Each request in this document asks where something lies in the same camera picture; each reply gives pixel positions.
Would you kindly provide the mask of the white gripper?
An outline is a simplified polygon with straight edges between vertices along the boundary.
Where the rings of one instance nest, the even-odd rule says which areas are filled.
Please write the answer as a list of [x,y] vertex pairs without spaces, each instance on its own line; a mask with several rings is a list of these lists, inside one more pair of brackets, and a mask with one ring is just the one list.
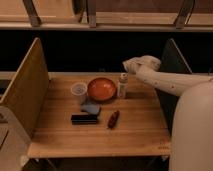
[[161,61],[150,55],[133,57],[123,62],[124,69],[131,74],[136,74],[140,67],[145,66],[157,71],[160,68]]

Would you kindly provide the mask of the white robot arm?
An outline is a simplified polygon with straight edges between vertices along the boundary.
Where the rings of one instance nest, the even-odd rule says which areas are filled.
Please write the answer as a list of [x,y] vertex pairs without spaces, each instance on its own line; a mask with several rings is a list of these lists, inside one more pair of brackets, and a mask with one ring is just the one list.
[[169,171],[213,171],[213,77],[159,72],[160,65],[150,55],[123,62],[125,70],[140,81],[179,97]]

